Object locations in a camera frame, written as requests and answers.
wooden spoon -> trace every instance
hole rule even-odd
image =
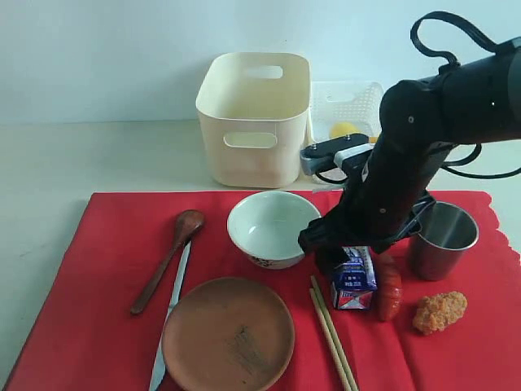
[[[138,298],[132,305],[132,308],[130,309],[131,314],[136,315],[142,313],[142,311],[147,306],[148,301],[152,297],[152,294],[157,288],[157,285],[161,280],[161,277],[163,277],[163,273],[168,267],[170,260],[173,257],[173,254],[177,251],[179,246],[190,240],[191,237],[195,234],[195,232],[197,232],[201,228],[201,226],[203,226],[203,224],[204,215],[199,210],[185,210],[177,216],[175,233],[173,237],[173,245],[169,253],[163,259],[163,261],[161,261],[160,265],[155,270],[155,273],[152,276],[152,278],[148,281],[148,284],[141,291]]]

stainless steel cup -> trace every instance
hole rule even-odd
[[[409,242],[409,265],[421,279],[444,279],[478,241],[478,226],[465,210],[439,201],[419,220],[422,230]]]

yellow ball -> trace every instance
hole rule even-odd
[[[351,122],[337,122],[329,132],[329,138],[343,137],[347,134],[360,133],[360,130]]]

white plastic basket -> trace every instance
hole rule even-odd
[[[382,86],[374,81],[314,82],[309,143],[329,140],[331,127],[344,121],[353,123],[363,134],[379,135],[382,96]]]
[[[300,172],[309,111],[308,61],[288,53],[229,53],[210,66],[195,106],[213,177],[282,187]]]

brown clay plate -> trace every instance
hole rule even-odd
[[[295,329],[282,299],[247,279],[208,281],[173,308],[164,362],[185,390],[261,391],[286,370]]]

